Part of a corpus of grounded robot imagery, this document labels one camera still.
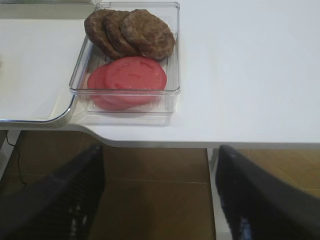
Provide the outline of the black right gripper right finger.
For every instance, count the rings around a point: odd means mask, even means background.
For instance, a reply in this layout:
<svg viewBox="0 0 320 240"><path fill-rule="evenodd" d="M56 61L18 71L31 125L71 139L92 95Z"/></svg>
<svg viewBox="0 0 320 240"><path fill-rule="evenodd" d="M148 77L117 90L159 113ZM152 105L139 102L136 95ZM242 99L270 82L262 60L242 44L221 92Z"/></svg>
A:
<svg viewBox="0 0 320 240"><path fill-rule="evenodd" d="M229 145L215 185L233 240L318 240L320 200L278 179Z"/></svg>

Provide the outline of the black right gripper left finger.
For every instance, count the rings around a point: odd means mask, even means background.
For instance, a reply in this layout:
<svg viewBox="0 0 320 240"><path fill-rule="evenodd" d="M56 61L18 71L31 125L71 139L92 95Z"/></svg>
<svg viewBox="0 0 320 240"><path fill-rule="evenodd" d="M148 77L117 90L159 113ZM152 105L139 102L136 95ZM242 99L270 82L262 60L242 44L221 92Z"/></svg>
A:
<svg viewBox="0 0 320 240"><path fill-rule="evenodd" d="M0 198L2 240L86 240L105 188L103 148L92 145L37 182Z"/></svg>

